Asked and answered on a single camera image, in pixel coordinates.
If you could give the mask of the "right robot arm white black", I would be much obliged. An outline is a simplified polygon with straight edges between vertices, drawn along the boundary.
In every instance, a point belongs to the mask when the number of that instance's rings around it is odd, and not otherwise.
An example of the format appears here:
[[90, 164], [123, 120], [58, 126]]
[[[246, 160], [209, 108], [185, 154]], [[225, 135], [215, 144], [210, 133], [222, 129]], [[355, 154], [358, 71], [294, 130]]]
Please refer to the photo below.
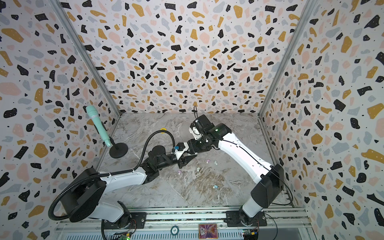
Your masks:
[[212, 148], [221, 150], [232, 157], [252, 178], [256, 184], [250, 198], [239, 210], [239, 217], [244, 224], [249, 224], [263, 209], [268, 208], [284, 189], [282, 176], [284, 170], [280, 165], [271, 165], [262, 160], [246, 147], [224, 124], [214, 126], [194, 121], [190, 125], [190, 133], [194, 140], [188, 142], [192, 154], [209, 151]]

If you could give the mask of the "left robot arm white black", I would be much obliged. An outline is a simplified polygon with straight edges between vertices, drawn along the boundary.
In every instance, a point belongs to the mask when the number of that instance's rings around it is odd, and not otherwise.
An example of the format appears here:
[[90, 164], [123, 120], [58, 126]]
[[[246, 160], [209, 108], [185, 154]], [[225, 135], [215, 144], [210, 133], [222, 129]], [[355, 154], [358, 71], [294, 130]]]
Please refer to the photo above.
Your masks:
[[119, 229], [131, 227], [134, 218], [121, 201], [105, 203], [101, 202], [101, 198], [117, 189], [150, 183], [162, 169], [173, 165], [182, 168], [196, 156], [196, 151], [185, 143], [179, 143], [170, 154], [163, 146], [153, 147], [136, 170], [102, 174], [93, 168], [87, 169], [70, 185], [60, 202], [72, 223], [90, 218], [114, 224]]

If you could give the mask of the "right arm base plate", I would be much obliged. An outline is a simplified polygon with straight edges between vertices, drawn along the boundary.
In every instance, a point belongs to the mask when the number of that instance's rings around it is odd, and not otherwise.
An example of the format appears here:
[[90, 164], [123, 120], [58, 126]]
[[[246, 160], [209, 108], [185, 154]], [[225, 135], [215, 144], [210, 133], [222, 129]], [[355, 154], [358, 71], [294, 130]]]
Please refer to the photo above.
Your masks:
[[263, 212], [254, 217], [248, 217], [242, 210], [227, 211], [224, 222], [228, 227], [266, 227], [267, 220]]

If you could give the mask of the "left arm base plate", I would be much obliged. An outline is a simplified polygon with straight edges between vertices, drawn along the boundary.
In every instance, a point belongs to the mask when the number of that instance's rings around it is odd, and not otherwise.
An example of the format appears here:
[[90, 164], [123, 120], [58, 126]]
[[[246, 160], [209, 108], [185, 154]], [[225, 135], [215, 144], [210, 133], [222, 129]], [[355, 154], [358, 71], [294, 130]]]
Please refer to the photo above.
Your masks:
[[133, 231], [143, 229], [147, 220], [146, 212], [131, 212], [123, 214], [115, 223], [102, 221], [105, 230]]

